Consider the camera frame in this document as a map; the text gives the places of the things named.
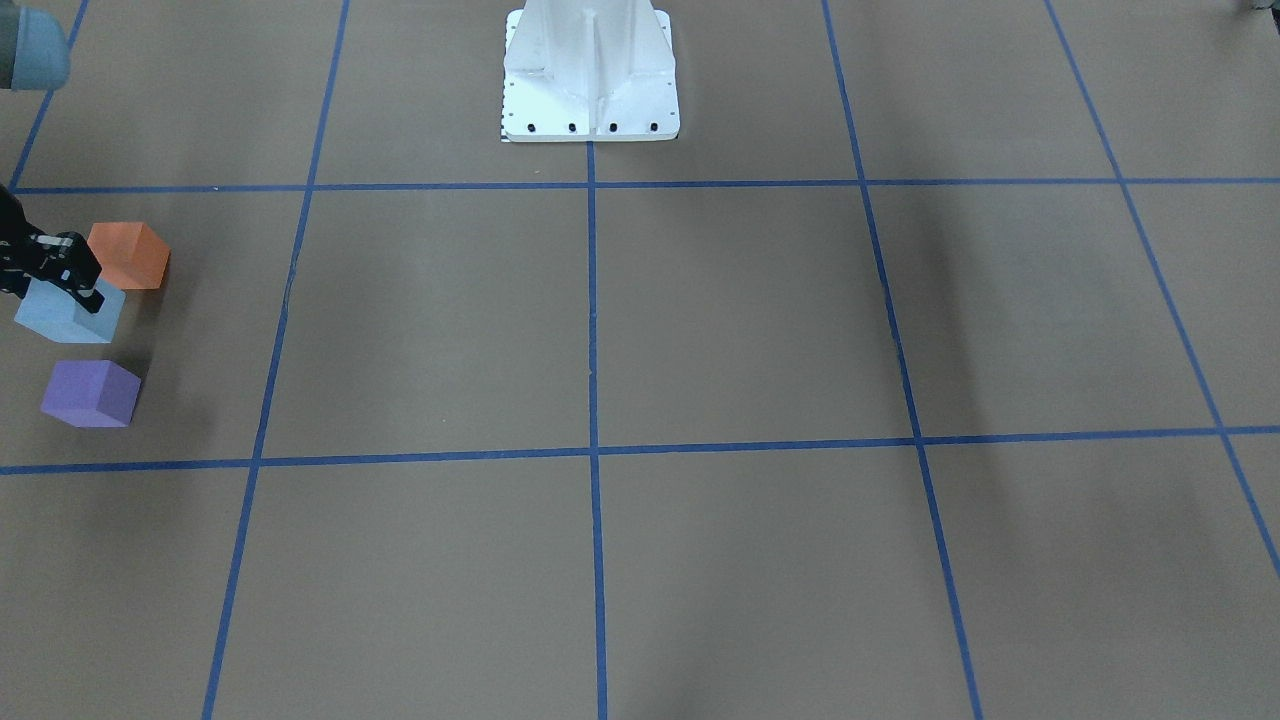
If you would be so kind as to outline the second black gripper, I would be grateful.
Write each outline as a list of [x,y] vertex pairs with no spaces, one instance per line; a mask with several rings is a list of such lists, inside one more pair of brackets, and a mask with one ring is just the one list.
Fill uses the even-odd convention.
[[74,232],[41,234],[8,187],[1,187],[1,291],[24,299],[32,281],[50,283],[87,313],[99,313],[102,266],[88,241]]

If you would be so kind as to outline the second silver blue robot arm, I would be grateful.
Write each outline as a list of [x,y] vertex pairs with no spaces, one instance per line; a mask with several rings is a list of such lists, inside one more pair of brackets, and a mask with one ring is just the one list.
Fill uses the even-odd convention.
[[[54,91],[70,74],[67,35],[50,13],[4,1],[1,8],[1,86],[10,91]],[[100,313],[96,290],[102,266],[88,241],[76,232],[51,234],[32,224],[20,201],[1,187],[1,291],[24,299],[41,281],[63,291],[90,314]]]

